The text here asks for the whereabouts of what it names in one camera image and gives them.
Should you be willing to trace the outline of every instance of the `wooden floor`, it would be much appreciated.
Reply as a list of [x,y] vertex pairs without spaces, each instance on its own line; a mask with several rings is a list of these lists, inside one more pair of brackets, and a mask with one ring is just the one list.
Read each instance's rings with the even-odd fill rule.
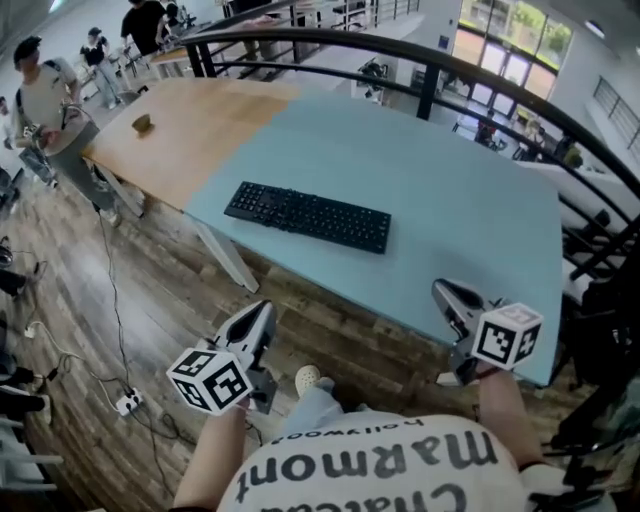
[[[35,339],[21,335],[31,316],[44,322],[65,350],[86,357],[104,377],[122,376],[114,293],[97,214],[61,178],[57,190],[41,183],[22,187],[15,212],[2,221],[17,254],[15,268],[47,261],[42,278],[18,301],[0,297],[6,309],[11,346],[20,362],[48,373],[59,354],[39,329]],[[124,348],[131,383],[146,400],[154,427],[168,412],[180,429],[195,437],[204,416],[191,412],[165,377],[167,367],[198,337],[211,335],[231,314],[259,299],[278,311],[277,342],[266,356],[280,382],[274,411],[251,421],[265,439],[272,437],[295,403],[296,369],[316,364],[338,383],[345,402],[407,415],[451,413],[474,417],[476,390],[443,389],[433,384],[446,370],[446,351],[433,342],[362,308],[356,307],[255,254],[242,251],[261,284],[256,295],[236,286],[210,257],[187,222],[174,211],[147,203],[141,220],[126,216],[112,229],[104,223],[113,256]],[[522,385],[536,428],[543,440],[582,401],[588,389],[566,392],[571,374],[541,397]],[[117,383],[106,384],[112,400],[121,396]],[[154,463],[148,430],[134,418],[114,412],[98,383],[79,362],[48,385],[54,404],[50,427],[32,415],[29,441],[40,453],[58,453],[65,463],[51,475],[76,510],[104,507],[109,512],[166,509],[171,497]],[[148,418],[140,413],[141,421]],[[158,458],[167,484],[175,490],[192,448],[180,440],[158,439]],[[256,430],[247,432],[247,451],[258,446]]]

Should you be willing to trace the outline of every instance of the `white shoe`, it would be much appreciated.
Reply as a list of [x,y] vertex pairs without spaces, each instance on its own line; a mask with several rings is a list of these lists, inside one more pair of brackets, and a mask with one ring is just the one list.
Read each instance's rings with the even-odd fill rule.
[[114,228],[117,228],[120,225],[120,222],[122,222],[122,217],[115,209],[108,211],[100,210],[100,216]]
[[296,373],[296,391],[298,397],[302,398],[309,388],[315,386],[320,380],[320,370],[313,365],[303,366]]

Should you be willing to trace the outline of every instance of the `table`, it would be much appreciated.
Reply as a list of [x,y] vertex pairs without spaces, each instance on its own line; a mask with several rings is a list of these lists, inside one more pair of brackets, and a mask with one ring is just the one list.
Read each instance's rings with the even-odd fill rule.
[[[155,129],[131,122],[150,113]],[[562,297],[557,193],[535,172],[448,130],[335,94],[284,84],[168,79],[119,114],[85,157],[183,211],[231,277],[257,282],[230,239],[347,300],[447,344],[436,278],[471,283],[545,317],[519,374],[545,385]],[[226,217],[242,181],[392,215],[370,254]]]

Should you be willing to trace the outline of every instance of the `white cube with black markers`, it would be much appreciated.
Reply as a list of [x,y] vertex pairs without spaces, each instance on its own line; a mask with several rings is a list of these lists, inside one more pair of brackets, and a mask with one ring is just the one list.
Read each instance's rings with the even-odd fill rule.
[[480,316],[471,355],[504,370],[512,370],[533,356],[543,317],[516,303]]
[[224,414],[253,390],[231,352],[187,349],[167,376],[189,407],[213,416]]

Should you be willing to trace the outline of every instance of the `black keyboard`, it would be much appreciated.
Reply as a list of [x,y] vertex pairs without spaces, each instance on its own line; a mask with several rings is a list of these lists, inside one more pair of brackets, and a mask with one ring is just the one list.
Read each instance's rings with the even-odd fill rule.
[[387,248],[391,224],[388,213],[247,181],[224,213],[377,254]]

